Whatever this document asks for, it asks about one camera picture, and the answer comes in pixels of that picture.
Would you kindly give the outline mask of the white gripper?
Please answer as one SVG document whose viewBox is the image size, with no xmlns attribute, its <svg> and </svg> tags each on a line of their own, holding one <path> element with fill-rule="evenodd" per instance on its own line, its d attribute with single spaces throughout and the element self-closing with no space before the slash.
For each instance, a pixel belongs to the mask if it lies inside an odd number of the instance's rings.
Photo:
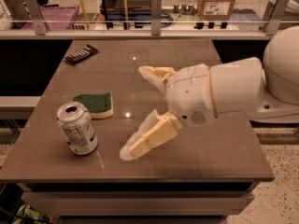
<svg viewBox="0 0 299 224">
<path fill-rule="evenodd" d="M 216 120 L 208 87 L 208 67 L 205 64 L 185 67 L 177 72 L 172 67 L 144 65 L 138 71 L 152 86 L 164 93 L 170 112 L 160 115 L 154 109 L 149 113 L 120 150 L 122 160 L 136 160 L 168 142 L 178 135 L 182 124 L 197 127 Z"/>
</svg>

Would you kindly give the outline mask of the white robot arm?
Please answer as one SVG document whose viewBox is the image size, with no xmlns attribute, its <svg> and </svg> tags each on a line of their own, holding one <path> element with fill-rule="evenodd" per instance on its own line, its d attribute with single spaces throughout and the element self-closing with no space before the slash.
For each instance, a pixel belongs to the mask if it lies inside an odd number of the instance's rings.
<svg viewBox="0 0 299 224">
<path fill-rule="evenodd" d="M 175 70 L 141 66 L 140 75 L 164 95 L 168 111 L 156 110 L 120 150 L 136 160 L 178 135 L 217 119 L 241 117 L 262 123 L 296 123 L 299 115 L 299 27 L 285 29 L 267 44 L 263 57 Z"/>
</svg>

